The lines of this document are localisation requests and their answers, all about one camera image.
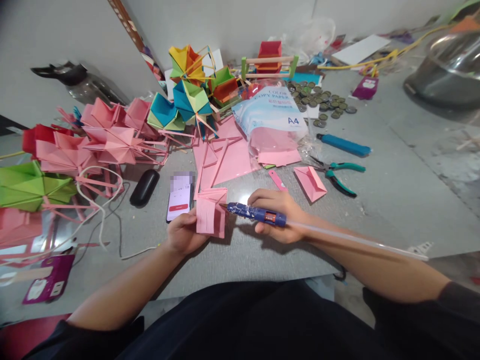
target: plastic bag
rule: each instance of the plastic bag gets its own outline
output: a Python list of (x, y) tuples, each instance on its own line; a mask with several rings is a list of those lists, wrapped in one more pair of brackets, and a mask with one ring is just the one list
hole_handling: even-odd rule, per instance
[(281, 41), (282, 56), (298, 55), (298, 65), (305, 65), (310, 59), (323, 52), (335, 39), (335, 21), (319, 17), (296, 23), (288, 33), (271, 36), (268, 41)]
[(242, 98), (232, 107), (232, 112), (246, 135), (253, 156), (261, 152), (294, 150), (309, 132), (283, 80), (253, 81), (232, 95)]

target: purple box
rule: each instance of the purple box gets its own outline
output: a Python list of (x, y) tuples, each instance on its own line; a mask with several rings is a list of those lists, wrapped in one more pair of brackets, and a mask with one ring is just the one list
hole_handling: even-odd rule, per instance
[(356, 87), (352, 96), (360, 100), (371, 100), (378, 87), (379, 79), (377, 77), (365, 76)]
[(74, 259), (75, 255), (58, 255), (43, 260), (40, 267), (53, 267), (51, 274), (35, 280), (28, 288), (21, 303), (43, 303), (60, 297), (64, 293), (65, 286), (67, 286)]

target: color copy paper package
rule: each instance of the color copy paper package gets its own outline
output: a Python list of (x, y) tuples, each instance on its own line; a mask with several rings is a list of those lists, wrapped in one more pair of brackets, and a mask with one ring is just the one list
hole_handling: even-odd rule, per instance
[(303, 115), (283, 81), (260, 80), (240, 88), (239, 95), (244, 100), (232, 107), (233, 116), (252, 155), (295, 150), (308, 134)]

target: wooden frame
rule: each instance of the wooden frame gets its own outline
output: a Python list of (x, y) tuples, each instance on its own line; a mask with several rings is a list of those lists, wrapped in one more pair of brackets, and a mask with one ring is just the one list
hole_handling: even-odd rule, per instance
[[(248, 73), (250, 65), (256, 64), (268, 64), (268, 63), (284, 63), (289, 62), (288, 74), (285, 73)], [(289, 78), (292, 79), (297, 69), (297, 63), (299, 62), (299, 56), (280, 56), (280, 57), (264, 57), (264, 58), (241, 58), (241, 79), (258, 79), (258, 78)]]

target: table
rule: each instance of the table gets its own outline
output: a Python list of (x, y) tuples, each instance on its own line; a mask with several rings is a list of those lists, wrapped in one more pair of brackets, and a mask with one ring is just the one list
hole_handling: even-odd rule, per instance
[[(418, 53), (422, 53), (421, 48), (412, 54)], [(408, 61), (419, 65), (421, 59), (411, 57)], [(330, 118), (325, 129), (314, 128), (310, 122), (312, 139), (322, 132), (373, 149), (367, 158), (358, 158), (312, 140), (320, 159), (354, 162), (366, 167), (365, 173), (349, 170), (336, 173), (344, 184), (357, 192), (356, 199), (336, 191), (320, 174), (328, 193), (310, 205), (294, 175), (293, 167), (299, 164), (275, 171), (305, 211), (380, 239), (387, 245), (407, 249), (431, 241), (434, 245), (428, 256), (432, 258), (479, 251), (480, 206), (476, 196), (480, 195), (480, 159), (468, 150), (454, 150), (464, 140), (460, 129), (473, 130), (474, 134), (479, 131), (475, 131), (479, 114), (463, 114), (460, 120), (452, 121), (447, 115), (454, 117), (454, 114), (440, 113), (439, 116), (426, 111), (411, 101), (402, 89), (402, 82), (411, 71), (407, 68), (381, 77), (378, 93), (371, 101), (347, 99), (350, 105), (358, 108), (357, 114), (344, 114), (338, 120)], [(322, 86), (346, 97), (359, 81), (354, 71), (328, 71)], [(142, 256), (122, 261), (119, 249), (125, 256), (156, 246), (165, 239), (170, 176), (174, 172), (195, 171), (193, 153), (174, 151), (160, 171), (159, 184), (150, 202), (136, 209), (129, 204), (129, 197), (146, 168), (142, 165), (126, 167), (127, 190), (111, 204), (115, 212), (105, 221), (103, 240), (111, 242), (108, 254), (100, 247), (80, 250), (65, 293), (54, 304), (21, 306), (20, 299), (29, 284), (9, 286), (2, 295), (4, 309), (0, 313), (4, 321), (73, 311), (95, 289)], [(470, 187), (458, 185), (462, 177), (471, 179)], [(228, 201), (239, 202), (246, 202), (257, 188), (276, 189), (267, 170), (218, 186), (228, 188)], [(86, 224), (78, 233), (78, 240), (96, 242), (99, 222), (97, 217)], [(71, 223), (62, 225), (57, 241), (61, 242), (74, 228)], [(283, 281), (336, 271), (335, 262), (317, 249), (298, 243), (282, 245), (259, 237), (248, 220), (230, 216), (226, 238), (212, 239), (202, 252), (188, 260), (166, 284), (159, 298), (181, 297), (223, 282)]]

